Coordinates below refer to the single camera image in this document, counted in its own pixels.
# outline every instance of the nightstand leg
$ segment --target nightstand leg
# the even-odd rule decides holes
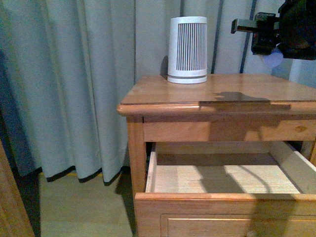
[[[143,193],[146,185],[146,143],[143,117],[127,117],[128,149],[132,176],[133,197]]]

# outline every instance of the white curtain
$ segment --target white curtain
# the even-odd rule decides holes
[[[116,105],[143,75],[167,74],[172,17],[206,16],[209,73],[266,73],[316,86],[315,62],[267,67],[236,18],[284,0],[0,0],[1,51],[33,165],[51,177],[75,165],[109,181],[126,157]]]
[[[134,84],[134,2],[2,0],[1,50],[33,156],[52,177],[124,164],[126,122],[116,106]]]

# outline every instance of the open drawer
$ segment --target open drawer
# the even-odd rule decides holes
[[[276,142],[156,143],[139,237],[316,236],[316,168]]]

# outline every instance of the wooden nightstand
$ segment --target wooden nightstand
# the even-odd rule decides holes
[[[269,75],[147,76],[118,112],[139,237],[316,236],[316,168],[283,142],[315,141],[316,89]]]

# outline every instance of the air purifier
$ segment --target air purifier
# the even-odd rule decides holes
[[[176,17],[170,21],[168,81],[181,84],[207,80],[207,18]]]

